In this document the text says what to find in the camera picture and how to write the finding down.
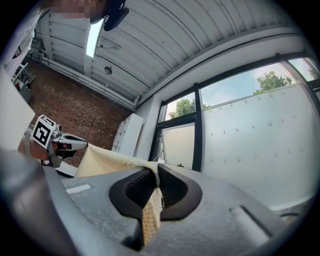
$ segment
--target ceiling beam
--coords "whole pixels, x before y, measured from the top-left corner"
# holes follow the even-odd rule
[[[51,13],[48,13],[48,15],[44,15],[40,21],[40,27],[45,53],[50,59],[55,60],[52,42],[50,38],[50,17]]]

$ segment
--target black rubber insert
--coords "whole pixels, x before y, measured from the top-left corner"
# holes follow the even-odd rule
[[[151,170],[148,170],[126,185],[125,195],[143,209],[156,188],[155,184],[155,175]]]
[[[161,220],[176,221],[187,217],[201,201],[200,186],[163,164],[158,165],[158,173],[164,201]],[[155,176],[150,169],[145,168],[114,183],[109,190],[109,198],[122,215],[141,222],[142,209],[155,188]]]

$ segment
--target shelf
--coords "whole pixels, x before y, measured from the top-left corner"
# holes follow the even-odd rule
[[[132,114],[124,120],[119,125],[112,151],[133,157],[143,120],[142,117],[136,114]]]

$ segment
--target corrugated metal ceiling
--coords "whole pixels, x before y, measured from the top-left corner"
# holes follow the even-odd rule
[[[261,27],[291,25],[267,0],[127,0],[126,7],[130,13],[116,29],[102,30],[89,73],[84,63],[88,20],[49,14],[37,25],[37,37],[49,40],[45,50],[56,62],[134,101],[217,42]]]

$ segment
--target beige towel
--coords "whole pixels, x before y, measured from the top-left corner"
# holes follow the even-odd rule
[[[110,174],[133,167],[146,167],[152,170],[158,186],[142,210],[142,232],[144,245],[146,245],[160,228],[162,193],[159,189],[160,180],[157,162],[148,162],[89,144],[76,171],[75,177],[82,178]]]

